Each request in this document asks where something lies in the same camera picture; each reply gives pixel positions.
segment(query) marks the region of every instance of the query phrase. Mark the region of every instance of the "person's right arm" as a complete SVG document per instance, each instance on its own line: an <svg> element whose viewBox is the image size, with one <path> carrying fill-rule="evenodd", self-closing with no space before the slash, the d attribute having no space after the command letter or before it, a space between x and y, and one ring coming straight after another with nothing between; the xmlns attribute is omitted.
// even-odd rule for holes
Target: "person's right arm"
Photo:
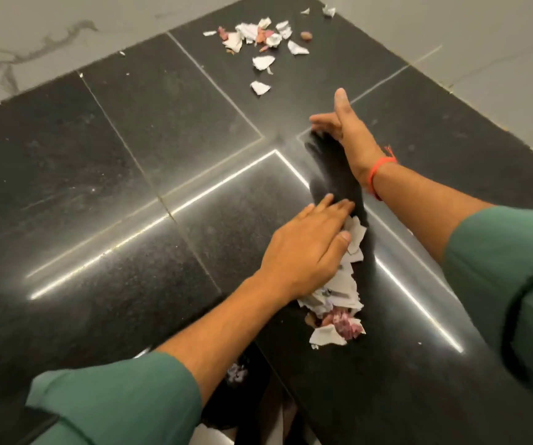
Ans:
<svg viewBox="0 0 533 445"><path fill-rule="evenodd" d="M310 121L312 131L341 143L353 175L367 187L385 155L345 91L335 94L335 112ZM373 189L440 263L510 372L533 383L533 210L493 206L395 163L379 167Z"/></svg>

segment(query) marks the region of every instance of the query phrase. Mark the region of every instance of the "glossy dark surface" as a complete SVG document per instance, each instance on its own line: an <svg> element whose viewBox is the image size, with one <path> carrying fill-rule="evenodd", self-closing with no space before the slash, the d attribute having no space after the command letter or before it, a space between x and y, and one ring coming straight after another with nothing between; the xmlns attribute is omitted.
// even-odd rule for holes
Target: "glossy dark surface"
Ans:
<svg viewBox="0 0 533 445"><path fill-rule="evenodd" d="M322 444L533 443L533 395L440 269L362 199L337 144L303 133L338 86L354 98L404 67L320 12L316 0L243 0L84 68L83 81L0 105L0 442L49 421L21 408L33 376L160 343L250 276L277 227L333 192L370 228L354 266L366 336L312 350L293 304L257 340ZM202 35L266 15L315 37L308 56L278 50L272 76L253 70L254 47L231 56ZM270 92L256 97L254 79ZM354 107L426 176L533 207L532 151L417 71Z"/></svg>

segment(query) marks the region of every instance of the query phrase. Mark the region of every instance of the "green sleeve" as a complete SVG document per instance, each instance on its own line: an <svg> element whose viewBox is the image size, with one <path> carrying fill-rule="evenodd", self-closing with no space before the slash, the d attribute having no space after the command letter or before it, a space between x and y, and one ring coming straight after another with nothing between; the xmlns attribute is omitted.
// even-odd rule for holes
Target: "green sleeve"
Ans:
<svg viewBox="0 0 533 445"><path fill-rule="evenodd" d="M202 410L192 374L159 352L43 373L33 380L26 404L60 417L37 445L188 445Z"/></svg>
<svg viewBox="0 0 533 445"><path fill-rule="evenodd" d="M533 210L496 206L468 217L442 268L487 344L502 358L512 353L533 382Z"/></svg>

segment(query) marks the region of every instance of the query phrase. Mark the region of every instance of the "person's left arm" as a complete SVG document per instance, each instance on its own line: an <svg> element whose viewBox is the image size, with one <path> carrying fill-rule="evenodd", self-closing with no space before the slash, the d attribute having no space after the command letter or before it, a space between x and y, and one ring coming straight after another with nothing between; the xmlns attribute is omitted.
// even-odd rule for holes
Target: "person's left arm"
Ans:
<svg viewBox="0 0 533 445"><path fill-rule="evenodd" d="M38 376L27 404L60 421L33 443L186 445L203 405L264 324L334 276L351 242L341 228L353 208L333 205L330 194L307 206L274 234L253 276L154 352Z"/></svg>

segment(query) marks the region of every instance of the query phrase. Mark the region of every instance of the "orange bracelet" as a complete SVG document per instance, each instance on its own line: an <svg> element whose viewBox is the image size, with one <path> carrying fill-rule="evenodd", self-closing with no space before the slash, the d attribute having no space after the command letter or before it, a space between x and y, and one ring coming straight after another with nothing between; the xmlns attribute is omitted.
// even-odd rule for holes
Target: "orange bracelet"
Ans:
<svg viewBox="0 0 533 445"><path fill-rule="evenodd" d="M380 167L387 163L398 163L396 160L394 153L392 152L392 148L390 145L385 147L385 149L390 153L390 156L386 156L385 158L380 158L377 160L377 162L374 164L374 166L370 170L370 175L367 177L367 186L370 190L370 193L375 196L375 198L379 201L381 201L380 196L377 194L377 192L374 189L374 176L377 173L378 170L380 170Z"/></svg>

